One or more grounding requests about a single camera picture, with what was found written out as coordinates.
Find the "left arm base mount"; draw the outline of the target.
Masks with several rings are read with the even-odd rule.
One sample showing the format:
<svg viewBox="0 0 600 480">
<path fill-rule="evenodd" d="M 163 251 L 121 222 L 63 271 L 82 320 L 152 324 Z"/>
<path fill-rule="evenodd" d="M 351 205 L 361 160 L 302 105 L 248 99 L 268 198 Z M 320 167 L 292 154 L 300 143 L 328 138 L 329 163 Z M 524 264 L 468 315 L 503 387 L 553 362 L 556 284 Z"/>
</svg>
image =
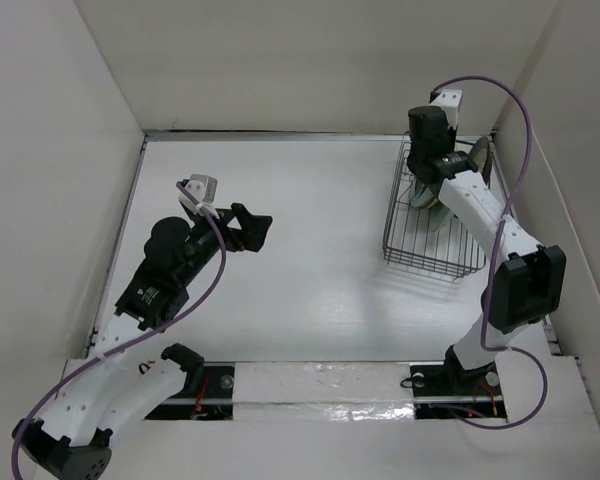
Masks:
<svg viewBox="0 0 600 480">
<path fill-rule="evenodd" d="M 187 377 L 183 389 L 146 415 L 155 421 L 233 419 L 234 363 L 207 363 L 200 380 Z"/>
</svg>

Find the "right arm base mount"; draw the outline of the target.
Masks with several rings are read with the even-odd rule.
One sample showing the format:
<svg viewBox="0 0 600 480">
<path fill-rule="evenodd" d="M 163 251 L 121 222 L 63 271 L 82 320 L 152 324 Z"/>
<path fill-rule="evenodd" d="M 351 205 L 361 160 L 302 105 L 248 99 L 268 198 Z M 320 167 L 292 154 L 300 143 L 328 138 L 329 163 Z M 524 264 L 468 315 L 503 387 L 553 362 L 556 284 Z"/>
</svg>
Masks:
<svg viewBox="0 0 600 480">
<path fill-rule="evenodd" d="M 494 365 L 482 369 L 477 377 L 453 385 L 443 364 L 412 364 L 400 386 L 412 392 L 417 420 L 507 418 Z"/>
</svg>

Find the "teal round flower plate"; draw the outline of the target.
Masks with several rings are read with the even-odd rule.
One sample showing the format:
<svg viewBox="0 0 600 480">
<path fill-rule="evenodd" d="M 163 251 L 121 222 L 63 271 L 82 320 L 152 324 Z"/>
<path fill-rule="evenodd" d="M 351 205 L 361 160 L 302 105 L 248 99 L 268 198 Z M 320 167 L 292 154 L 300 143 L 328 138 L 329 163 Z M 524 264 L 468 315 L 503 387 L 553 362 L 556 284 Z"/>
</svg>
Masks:
<svg viewBox="0 0 600 480">
<path fill-rule="evenodd" d="M 453 211 L 444 204 L 438 203 L 434 205 L 430 209 L 429 230 L 431 232 L 438 232 L 441 228 L 445 227 L 453 217 Z"/>
</svg>

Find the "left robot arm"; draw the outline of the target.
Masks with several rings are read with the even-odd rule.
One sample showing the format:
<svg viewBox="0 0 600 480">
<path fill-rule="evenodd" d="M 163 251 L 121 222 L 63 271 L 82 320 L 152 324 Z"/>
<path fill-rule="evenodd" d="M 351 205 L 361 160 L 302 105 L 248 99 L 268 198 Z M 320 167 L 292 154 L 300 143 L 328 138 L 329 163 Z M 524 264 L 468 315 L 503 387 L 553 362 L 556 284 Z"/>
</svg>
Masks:
<svg viewBox="0 0 600 480">
<path fill-rule="evenodd" d="M 204 358 L 159 334 L 197 309 L 215 290 L 212 280 L 195 302 L 188 287 L 214 257 L 258 252 L 273 223 L 234 203 L 211 214 L 159 220 L 144 258 L 115 304 L 114 314 L 84 364 L 67 374 L 12 432 L 11 473 L 21 478 L 25 454 L 57 479 L 99 479 L 123 434 L 169 397 L 202 387 Z"/>
</svg>

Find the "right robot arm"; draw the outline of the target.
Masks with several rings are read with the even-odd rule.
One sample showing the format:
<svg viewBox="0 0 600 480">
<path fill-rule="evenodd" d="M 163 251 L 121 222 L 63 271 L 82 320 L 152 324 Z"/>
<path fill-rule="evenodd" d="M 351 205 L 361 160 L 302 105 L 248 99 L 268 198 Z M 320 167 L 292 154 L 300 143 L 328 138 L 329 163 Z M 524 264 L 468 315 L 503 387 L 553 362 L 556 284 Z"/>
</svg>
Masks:
<svg viewBox="0 0 600 480">
<path fill-rule="evenodd" d="M 409 170 L 464 224 L 490 261 L 480 317 L 449 347 L 441 371 L 447 389 L 464 393 L 519 333 L 557 309 L 566 255 L 527 233 L 491 192 L 476 162 L 488 152 L 488 142 L 456 150 L 454 129 L 439 106 L 415 107 L 408 118 Z"/>
</svg>

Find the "grey rim cream plate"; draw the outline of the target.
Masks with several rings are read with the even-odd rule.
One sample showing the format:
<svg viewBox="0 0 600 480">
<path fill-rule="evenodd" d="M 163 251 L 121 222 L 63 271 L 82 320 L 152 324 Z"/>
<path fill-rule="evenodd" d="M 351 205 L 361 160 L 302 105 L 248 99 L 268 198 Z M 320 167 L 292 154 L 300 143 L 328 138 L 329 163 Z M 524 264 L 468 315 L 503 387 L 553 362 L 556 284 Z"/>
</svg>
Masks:
<svg viewBox="0 0 600 480">
<path fill-rule="evenodd" d="M 488 137 L 480 137 L 472 146 L 468 157 L 478 167 L 482 179 L 487 186 L 490 186 L 491 172 L 493 167 L 493 154 L 491 152 L 491 143 Z"/>
</svg>

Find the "striped rim round plate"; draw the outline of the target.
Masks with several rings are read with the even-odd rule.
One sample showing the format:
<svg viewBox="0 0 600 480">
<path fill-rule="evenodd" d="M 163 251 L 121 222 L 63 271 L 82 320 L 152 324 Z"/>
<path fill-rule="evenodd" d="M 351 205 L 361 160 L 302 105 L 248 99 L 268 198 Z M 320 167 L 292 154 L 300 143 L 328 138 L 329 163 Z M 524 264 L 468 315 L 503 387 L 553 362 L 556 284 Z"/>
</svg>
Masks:
<svg viewBox="0 0 600 480">
<path fill-rule="evenodd" d="M 429 210 L 439 203 L 437 196 L 422 182 L 414 185 L 410 205 L 417 209 Z"/>
</svg>

